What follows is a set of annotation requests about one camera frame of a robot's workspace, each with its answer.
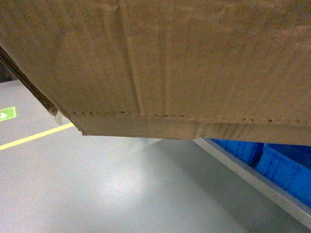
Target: torn cardboard edge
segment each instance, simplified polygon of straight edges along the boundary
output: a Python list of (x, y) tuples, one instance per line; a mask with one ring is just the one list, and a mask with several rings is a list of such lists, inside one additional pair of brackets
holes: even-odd
[(202, 123), (128, 117), (76, 117), (83, 135), (188, 139), (199, 137), (252, 142), (310, 145), (310, 127)]
[(230, 123), (230, 124), (253, 124), (253, 125), (289, 125), (289, 126), (301, 126), (311, 127), (311, 120), (302, 121), (298, 119), (255, 119), (255, 118), (197, 118), (193, 116), (185, 115), (168, 115), (168, 114), (139, 114), (126, 111), (111, 111), (111, 112), (77, 112), (66, 111), (68, 117), (75, 115), (76, 117), (130, 117), (133, 119), (164, 119), (164, 120), (181, 120), (181, 121), (194, 121), (201, 123)]
[(83, 135), (195, 139), (199, 137), (255, 142), (309, 145), (311, 122), (297, 119), (195, 118), (184, 115), (138, 114), (126, 111), (76, 112), (58, 110), (17, 67), (0, 47), (0, 61), (24, 84), (41, 104), (60, 121), (60, 112)]

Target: cardboard box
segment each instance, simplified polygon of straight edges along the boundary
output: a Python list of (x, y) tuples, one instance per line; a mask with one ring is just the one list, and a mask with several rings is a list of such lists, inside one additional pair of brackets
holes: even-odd
[(1, 59), (84, 135), (311, 145), (310, 6), (2, 0)]

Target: metal shelf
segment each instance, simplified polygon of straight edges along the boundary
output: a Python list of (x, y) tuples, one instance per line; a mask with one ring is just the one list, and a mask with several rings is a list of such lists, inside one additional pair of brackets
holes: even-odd
[(311, 208), (212, 140), (198, 138), (194, 142), (311, 230)]

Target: blue plastic bin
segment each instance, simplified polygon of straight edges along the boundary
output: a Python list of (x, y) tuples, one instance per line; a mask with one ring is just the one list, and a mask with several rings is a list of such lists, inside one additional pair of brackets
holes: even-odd
[(256, 170), (311, 207), (311, 147), (265, 144)]
[(258, 161), (262, 154), (263, 143), (219, 139), (212, 140), (248, 165)]

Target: green exit sign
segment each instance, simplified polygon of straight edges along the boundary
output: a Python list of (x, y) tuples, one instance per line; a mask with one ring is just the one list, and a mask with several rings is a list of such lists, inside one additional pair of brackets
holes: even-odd
[(16, 107), (0, 109), (0, 121), (16, 118)]

